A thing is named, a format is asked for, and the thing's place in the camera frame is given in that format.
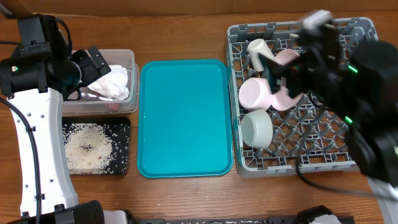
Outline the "white tissue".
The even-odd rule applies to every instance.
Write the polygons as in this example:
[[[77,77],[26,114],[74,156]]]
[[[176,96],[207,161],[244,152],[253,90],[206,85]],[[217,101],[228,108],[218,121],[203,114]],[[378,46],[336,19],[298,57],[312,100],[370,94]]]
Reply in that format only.
[[[110,99],[125,100],[129,96],[128,70],[121,65],[110,65],[109,67],[111,71],[88,85],[88,88]]]

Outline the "red snack wrapper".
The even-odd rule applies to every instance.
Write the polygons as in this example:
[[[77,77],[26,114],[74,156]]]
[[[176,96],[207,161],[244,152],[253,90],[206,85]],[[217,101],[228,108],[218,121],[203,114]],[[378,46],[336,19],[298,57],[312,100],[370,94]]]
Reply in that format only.
[[[99,93],[80,92],[80,100],[78,103],[85,110],[95,111],[116,111],[120,109],[119,103],[115,99],[107,98]]]

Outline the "large pink plate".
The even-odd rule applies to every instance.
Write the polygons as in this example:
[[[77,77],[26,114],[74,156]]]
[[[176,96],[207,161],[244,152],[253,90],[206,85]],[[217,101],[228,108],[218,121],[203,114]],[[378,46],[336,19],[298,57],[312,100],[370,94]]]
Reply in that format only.
[[[299,54],[292,49],[284,49],[280,51],[274,58],[274,61],[280,65],[285,65],[293,59],[299,57]],[[286,78],[282,77],[279,80],[278,86],[279,91],[274,93],[274,101],[271,106],[277,111],[285,111],[291,107],[295,107],[300,101],[303,93],[299,94],[295,98],[289,96],[289,90],[286,88]]]

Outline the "cream cup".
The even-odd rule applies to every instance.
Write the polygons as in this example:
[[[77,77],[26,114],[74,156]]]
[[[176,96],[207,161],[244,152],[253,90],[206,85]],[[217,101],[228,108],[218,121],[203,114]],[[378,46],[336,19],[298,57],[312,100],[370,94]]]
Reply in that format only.
[[[264,39],[255,39],[248,45],[248,52],[251,58],[251,63],[253,68],[257,72],[263,72],[264,67],[259,59],[259,55],[264,55],[269,59],[274,60],[275,56],[271,49],[268,47]]]

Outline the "small pink plate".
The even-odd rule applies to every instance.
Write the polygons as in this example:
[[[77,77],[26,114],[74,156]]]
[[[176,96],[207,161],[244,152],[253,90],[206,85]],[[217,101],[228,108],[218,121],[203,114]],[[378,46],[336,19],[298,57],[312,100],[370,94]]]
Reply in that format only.
[[[265,78],[250,78],[240,87],[240,105],[249,111],[267,110],[274,102],[269,82]]]

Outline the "grey bowl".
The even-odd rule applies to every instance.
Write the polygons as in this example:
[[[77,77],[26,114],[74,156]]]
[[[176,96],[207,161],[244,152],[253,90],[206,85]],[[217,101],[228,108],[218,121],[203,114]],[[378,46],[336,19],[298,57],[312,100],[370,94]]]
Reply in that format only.
[[[243,116],[241,132],[244,143],[249,147],[267,148],[271,144],[273,126],[265,110],[252,111]]]

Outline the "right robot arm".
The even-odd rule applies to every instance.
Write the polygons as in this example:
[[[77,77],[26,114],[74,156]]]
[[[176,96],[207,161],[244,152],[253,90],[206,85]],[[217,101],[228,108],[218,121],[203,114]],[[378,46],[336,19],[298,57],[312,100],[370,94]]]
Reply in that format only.
[[[397,222],[397,48],[364,40],[341,64],[338,30],[330,23],[296,33],[303,54],[280,65],[260,55],[271,86],[285,78],[290,96],[311,92],[347,125],[350,156],[367,176],[385,223]]]

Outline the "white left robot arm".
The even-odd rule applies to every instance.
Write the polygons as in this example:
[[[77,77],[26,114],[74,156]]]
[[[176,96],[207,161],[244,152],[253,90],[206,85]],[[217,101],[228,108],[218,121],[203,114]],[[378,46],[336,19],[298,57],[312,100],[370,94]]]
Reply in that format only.
[[[127,210],[80,203],[62,135],[65,100],[110,72],[95,46],[72,49],[66,24],[51,15],[18,19],[20,41],[1,61],[1,102],[12,112],[22,168],[20,223],[133,223]]]

